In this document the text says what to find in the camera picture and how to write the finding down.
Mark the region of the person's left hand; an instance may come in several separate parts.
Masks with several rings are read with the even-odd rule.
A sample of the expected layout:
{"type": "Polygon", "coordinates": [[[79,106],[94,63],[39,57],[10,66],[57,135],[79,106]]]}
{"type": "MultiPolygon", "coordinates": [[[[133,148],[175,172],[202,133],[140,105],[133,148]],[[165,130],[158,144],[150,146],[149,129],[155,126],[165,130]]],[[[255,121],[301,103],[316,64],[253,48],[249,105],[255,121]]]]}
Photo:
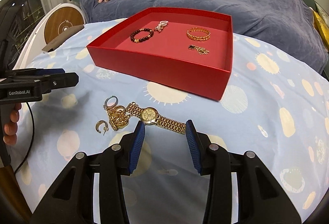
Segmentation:
{"type": "Polygon", "coordinates": [[[17,142],[17,131],[18,131],[18,121],[20,119],[20,113],[19,111],[22,108],[21,103],[16,103],[15,107],[12,109],[10,115],[9,115],[9,122],[5,123],[4,125],[4,131],[5,134],[3,136],[3,141],[7,145],[15,145],[17,142]]]}

